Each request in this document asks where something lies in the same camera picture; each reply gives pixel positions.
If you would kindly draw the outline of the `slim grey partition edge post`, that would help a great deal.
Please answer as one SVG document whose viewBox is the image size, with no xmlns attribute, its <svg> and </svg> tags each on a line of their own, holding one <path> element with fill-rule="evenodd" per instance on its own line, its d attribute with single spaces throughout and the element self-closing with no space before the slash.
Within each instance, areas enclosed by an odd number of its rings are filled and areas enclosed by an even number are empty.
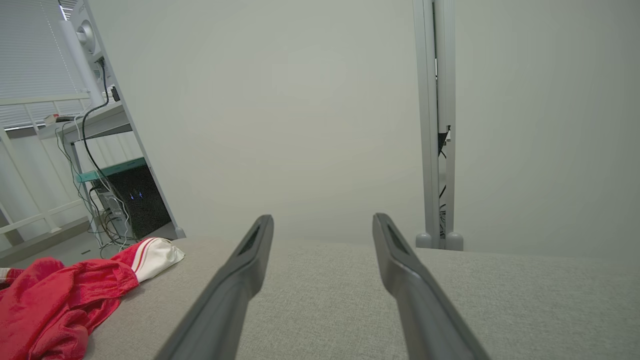
<svg viewBox="0 0 640 360">
<path fill-rule="evenodd" d="M 118 79 L 117 79 L 117 77 L 115 75 L 111 59 L 110 59 L 108 53 L 105 50 L 105 44 L 104 44 L 102 36 L 101 36 L 102 34 L 101 34 L 100 29 L 99 29 L 99 27 L 98 27 L 98 25 L 96 23 L 95 16 L 92 13 L 92 9 L 90 7 L 90 0 L 82 0 L 82 2 L 83 2 L 83 5 L 84 5 L 84 8 L 85 8 L 85 11 L 87 12 L 87 16 L 88 16 L 89 22 L 92 24 L 93 31 L 94 31 L 94 37 L 96 38 L 95 41 L 96 41 L 96 43 L 98 43 L 98 45 L 100 47 L 100 50 L 102 52 L 102 56 L 104 57 L 104 61 L 107 64 L 107 66 L 109 67 L 110 74 L 111 74 L 112 80 L 114 82 L 114 86 L 116 88 L 119 88 L 119 86 L 121 86 L 121 85 L 119 84 Z M 165 205 L 165 207 L 167 209 L 167 212 L 168 212 L 168 214 L 170 216 L 171 223 L 173 225 L 173 231 L 175 232 L 175 235 L 176 235 L 176 239 L 185 239 L 185 237 L 186 237 L 185 231 L 183 230 L 182 227 L 180 227 L 178 225 L 178 223 L 176 221 L 176 217 L 174 216 L 172 210 L 170 209 L 169 201 L 167 200 L 167 197 L 163 193 L 163 189 L 162 189 L 162 186 L 161 186 L 161 184 L 160 184 L 160 182 L 158 180 L 158 176 L 154 171 L 153 165 L 151 164 L 151 160 L 149 159 L 149 156 L 147 154 L 146 148 L 145 148 L 145 146 L 144 146 L 144 144 L 143 144 L 143 142 L 141 140 L 139 131 L 137 129 L 137 125 L 135 125 L 135 121 L 133 120 L 133 117 L 131 115 L 130 109 L 128 108 L 128 103 L 126 102 L 126 99 L 124 98 L 124 95 L 121 92 L 119 92 L 119 95 L 120 95 L 120 98 L 121 98 L 121 100 L 119 102 L 121 103 L 121 105 L 123 107 L 123 110 L 124 110 L 124 112 L 126 114 L 126 118 L 128 119 L 128 123 L 129 123 L 129 125 L 131 127 L 131 130 L 134 133 L 134 136 L 135 136 L 135 139 L 137 140 L 138 146 L 140 147 L 142 155 L 143 155 L 144 159 L 146 160 L 147 166 L 150 169 L 151 177 L 153 178 L 154 183 L 156 184 L 156 187 L 157 187 L 157 189 L 159 191 L 160 197 L 162 198 L 163 203 L 164 203 L 164 205 Z"/>
</svg>

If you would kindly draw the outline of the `white desk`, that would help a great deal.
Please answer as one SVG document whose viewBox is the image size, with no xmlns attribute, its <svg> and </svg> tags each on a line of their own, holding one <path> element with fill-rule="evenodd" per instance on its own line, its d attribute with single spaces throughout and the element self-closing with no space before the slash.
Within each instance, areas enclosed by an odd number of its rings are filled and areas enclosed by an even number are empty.
<svg viewBox="0 0 640 360">
<path fill-rule="evenodd" d="M 55 138 L 58 141 L 59 150 L 67 159 L 70 167 L 73 185 L 78 191 L 78 197 L 86 208 L 87 218 L 93 222 L 98 214 L 92 202 L 87 185 L 78 183 L 76 176 L 83 173 L 82 162 L 78 155 L 78 148 L 85 147 L 85 141 L 132 132 L 128 118 L 120 102 L 108 104 L 101 109 L 93 111 L 83 118 L 79 113 L 71 117 L 71 121 L 55 123 L 45 126 L 44 120 L 32 123 L 36 135 L 41 139 Z"/>
</svg>

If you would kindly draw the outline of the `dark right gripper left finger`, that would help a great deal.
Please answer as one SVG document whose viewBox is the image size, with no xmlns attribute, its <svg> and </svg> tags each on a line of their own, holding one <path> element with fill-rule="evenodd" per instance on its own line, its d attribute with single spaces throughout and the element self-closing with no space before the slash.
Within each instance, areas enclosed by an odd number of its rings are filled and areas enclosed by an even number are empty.
<svg viewBox="0 0 640 360">
<path fill-rule="evenodd" d="M 265 281 L 274 218 L 258 217 L 154 360 L 235 360 L 249 302 Z"/>
</svg>

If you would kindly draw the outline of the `black computer tower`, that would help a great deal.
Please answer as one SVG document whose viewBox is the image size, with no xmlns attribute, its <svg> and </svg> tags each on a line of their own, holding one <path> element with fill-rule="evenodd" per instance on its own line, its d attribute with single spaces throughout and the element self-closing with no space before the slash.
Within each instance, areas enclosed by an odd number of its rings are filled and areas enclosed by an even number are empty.
<svg viewBox="0 0 640 360">
<path fill-rule="evenodd" d="M 141 240 L 171 221 L 147 165 L 91 184 L 106 210 L 106 226 L 121 240 Z"/>
</svg>

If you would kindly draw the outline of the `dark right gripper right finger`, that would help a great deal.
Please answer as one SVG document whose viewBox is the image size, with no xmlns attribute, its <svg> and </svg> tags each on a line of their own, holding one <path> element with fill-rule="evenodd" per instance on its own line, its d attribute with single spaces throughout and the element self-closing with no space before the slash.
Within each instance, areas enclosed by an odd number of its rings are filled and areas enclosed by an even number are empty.
<svg viewBox="0 0 640 360">
<path fill-rule="evenodd" d="M 372 217 L 382 284 L 397 303 L 409 360 L 491 360 L 388 214 Z"/>
</svg>

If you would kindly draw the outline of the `grey double partition post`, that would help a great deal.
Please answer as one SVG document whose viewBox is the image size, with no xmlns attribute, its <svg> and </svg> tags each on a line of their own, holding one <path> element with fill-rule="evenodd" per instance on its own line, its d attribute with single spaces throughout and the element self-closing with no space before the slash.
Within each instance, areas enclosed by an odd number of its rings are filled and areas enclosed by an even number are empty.
<svg viewBox="0 0 640 360">
<path fill-rule="evenodd" d="M 425 230 L 418 248 L 464 250 L 454 230 L 456 164 L 456 0 L 411 0 L 417 65 Z"/>
</svg>

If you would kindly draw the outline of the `white window blinds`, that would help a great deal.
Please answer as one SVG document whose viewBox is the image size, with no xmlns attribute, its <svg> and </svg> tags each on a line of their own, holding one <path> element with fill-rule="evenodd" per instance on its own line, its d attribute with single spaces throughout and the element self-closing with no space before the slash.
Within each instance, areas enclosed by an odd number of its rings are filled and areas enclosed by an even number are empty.
<svg viewBox="0 0 640 360">
<path fill-rule="evenodd" d="M 0 100 L 86 91 L 60 27 L 77 0 L 0 0 Z"/>
</svg>

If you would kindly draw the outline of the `white monitor back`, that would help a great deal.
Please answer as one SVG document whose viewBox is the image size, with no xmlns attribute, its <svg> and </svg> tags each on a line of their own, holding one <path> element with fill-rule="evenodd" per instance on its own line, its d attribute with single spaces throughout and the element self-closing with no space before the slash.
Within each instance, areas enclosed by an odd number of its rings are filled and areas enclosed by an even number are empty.
<svg viewBox="0 0 640 360">
<path fill-rule="evenodd" d="M 64 42 L 77 73 L 81 79 L 81 89 L 89 94 L 95 106 L 105 100 L 114 103 L 111 89 L 114 80 L 109 66 L 105 63 L 101 48 L 96 43 L 94 28 L 85 11 L 83 0 L 57 0 L 65 23 L 58 22 Z"/>
</svg>

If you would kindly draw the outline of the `red polo shirt white sleeves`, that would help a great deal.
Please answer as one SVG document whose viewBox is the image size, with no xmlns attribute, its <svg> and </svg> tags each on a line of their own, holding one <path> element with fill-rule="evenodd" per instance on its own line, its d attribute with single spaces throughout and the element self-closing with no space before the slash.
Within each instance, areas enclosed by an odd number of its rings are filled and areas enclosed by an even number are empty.
<svg viewBox="0 0 640 360">
<path fill-rule="evenodd" d="M 169 239 L 149 237 L 109 259 L 0 268 L 0 360 L 83 360 L 122 297 L 184 258 Z"/>
</svg>

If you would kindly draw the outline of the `teal shelf board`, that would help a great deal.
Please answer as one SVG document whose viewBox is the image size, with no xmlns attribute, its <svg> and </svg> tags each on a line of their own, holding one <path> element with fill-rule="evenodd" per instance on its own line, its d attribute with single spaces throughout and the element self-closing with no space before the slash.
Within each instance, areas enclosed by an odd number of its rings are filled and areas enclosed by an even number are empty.
<svg viewBox="0 0 640 360">
<path fill-rule="evenodd" d="M 138 157 L 124 162 L 119 162 L 111 166 L 101 168 L 100 171 L 94 170 L 85 173 L 80 173 L 75 176 L 75 180 L 78 183 L 94 182 L 104 176 L 111 176 L 114 174 L 122 173 L 137 167 L 146 166 L 147 162 L 144 157 Z"/>
</svg>

